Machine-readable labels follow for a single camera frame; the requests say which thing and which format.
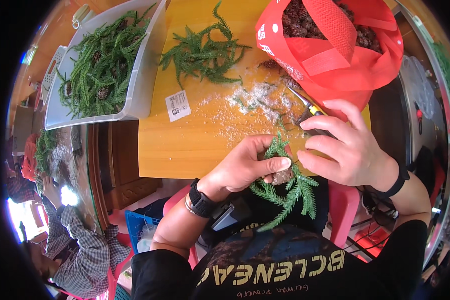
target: barcode label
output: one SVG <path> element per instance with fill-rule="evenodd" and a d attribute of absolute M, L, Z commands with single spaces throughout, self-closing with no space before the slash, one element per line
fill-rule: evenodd
<path fill-rule="evenodd" d="M 170 122 L 191 114 L 189 100 L 185 91 L 180 91 L 165 98 L 166 108 Z"/>

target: yellow wooden table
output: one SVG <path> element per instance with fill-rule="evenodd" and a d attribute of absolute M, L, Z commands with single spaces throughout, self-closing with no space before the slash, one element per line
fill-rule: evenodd
<path fill-rule="evenodd" d="M 226 75 L 243 78 L 243 86 L 235 84 L 213 84 L 207 79 L 200 82 L 195 78 L 182 80 L 191 114 L 170 122 L 165 98 L 180 91 L 175 80 L 175 66 L 157 72 L 150 117 L 141 119 L 138 126 L 138 169 L 140 177 L 195 178 L 203 177 L 211 171 L 246 135 L 276 134 L 280 127 L 270 111 L 262 109 L 244 115 L 240 105 L 230 101 L 232 95 L 245 89 L 252 93 L 263 87 L 264 82 L 271 85 L 272 92 L 267 101 L 270 106 L 280 109 L 287 115 L 285 123 L 297 118 L 304 105 L 294 95 L 286 91 L 280 83 L 276 70 L 258 68 L 258 64 L 269 59 L 258 49 L 255 41 L 255 24 L 265 9 L 264 0 L 226 0 L 218 13 L 228 22 L 235 39 L 253 48 L 246 50 L 244 58 Z M 163 52 L 177 44 L 173 33 L 185 35 L 188 25 L 197 32 L 215 23 L 212 10 L 216 5 L 210 0 L 173 0 L 166 11 L 167 40 Z M 368 107 L 362 112 L 370 124 Z M 306 138 L 303 131 L 293 124 L 287 124 L 286 133 L 292 152 L 304 147 Z"/>

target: red plastic chair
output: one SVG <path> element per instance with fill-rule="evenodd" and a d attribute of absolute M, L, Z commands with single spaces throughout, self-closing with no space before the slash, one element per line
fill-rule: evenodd
<path fill-rule="evenodd" d="M 190 186 L 186 186 L 173 195 L 163 206 L 165 216 L 189 192 Z M 341 185 L 328 181 L 329 212 L 332 221 L 330 241 L 343 248 L 347 241 L 348 232 L 352 227 L 353 219 L 360 203 L 360 194 L 355 187 Z M 198 264 L 198 256 L 195 246 L 190 248 L 188 263 L 192 269 Z"/>
<path fill-rule="evenodd" d="M 116 239 L 123 245 L 126 245 L 128 247 L 132 247 L 132 242 L 130 242 L 130 237 L 128 234 L 118 233 L 116 236 Z M 102 295 L 96 297 L 98 300 L 113 300 L 115 298 L 115 292 L 117 290 L 117 281 L 119 279 L 120 273 L 122 271 L 123 266 L 131 260 L 133 256 L 133 250 L 130 251 L 130 254 L 127 256 L 127 258 L 122 261 L 121 263 L 116 265 L 115 273 L 112 273 L 112 268 L 108 268 L 107 272 L 107 278 L 108 278 L 108 291 L 104 292 Z M 62 293 L 65 293 L 67 295 L 70 295 L 77 300 L 85 300 L 83 298 L 77 297 L 67 291 L 62 290 Z"/>

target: scissors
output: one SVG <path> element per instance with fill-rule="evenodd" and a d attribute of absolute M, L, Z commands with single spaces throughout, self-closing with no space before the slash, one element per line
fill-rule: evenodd
<path fill-rule="evenodd" d="M 306 119 L 308 119 L 310 117 L 313 117 L 313 116 L 325 116 L 325 114 L 323 112 L 318 110 L 318 107 L 316 107 L 311 102 L 309 102 L 308 99 L 306 99 L 304 96 L 302 96 L 299 92 L 297 92 L 296 90 L 294 90 L 293 88 L 291 88 L 289 86 L 287 86 L 287 87 L 306 106 L 306 111 L 302 114 L 302 116 L 296 122 L 298 126 L 300 126 L 299 125 L 300 123 L 302 123 L 303 121 L 305 121 Z M 327 135 L 327 136 L 330 136 L 330 137 L 332 137 L 334 139 L 337 139 L 333 134 L 331 134 L 327 130 L 310 129 L 310 130 L 305 130 L 305 132 L 308 133 L 309 135 Z"/>

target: black wristwatch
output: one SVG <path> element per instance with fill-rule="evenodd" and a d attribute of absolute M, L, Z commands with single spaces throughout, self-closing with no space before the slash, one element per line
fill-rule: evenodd
<path fill-rule="evenodd" d="M 398 178 L 388 191 L 378 192 L 378 194 L 383 198 L 390 198 L 398 193 L 398 191 L 401 190 L 403 185 L 405 184 L 405 181 L 410 179 L 410 174 L 408 174 L 407 167 L 398 162 L 396 158 L 393 159 L 395 159 L 398 164 Z"/>
<path fill-rule="evenodd" d="M 204 193 L 199 192 L 197 189 L 197 183 L 199 179 L 195 178 L 192 184 L 190 184 L 190 192 L 188 195 L 190 196 L 190 200 L 192 204 L 190 205 L 190 209 L 193 213 L 197 214 L 202 218 L 210 218 L 212 213 L 218 207 L 218 203 L 210 200 Z"/>

